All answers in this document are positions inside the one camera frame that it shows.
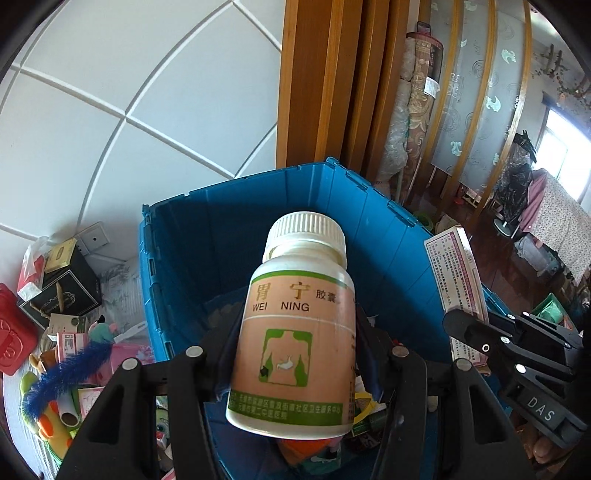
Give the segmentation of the person's right hand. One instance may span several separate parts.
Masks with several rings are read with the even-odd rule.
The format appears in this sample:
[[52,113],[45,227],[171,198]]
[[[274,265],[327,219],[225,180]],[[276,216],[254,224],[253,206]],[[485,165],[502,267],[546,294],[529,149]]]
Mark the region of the person's right hand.
[[535,459],[537,463],[542,465],[558,460],[572,450],[572,448],[557,446],[530,423],[523,428],[522,443],[528,458]]

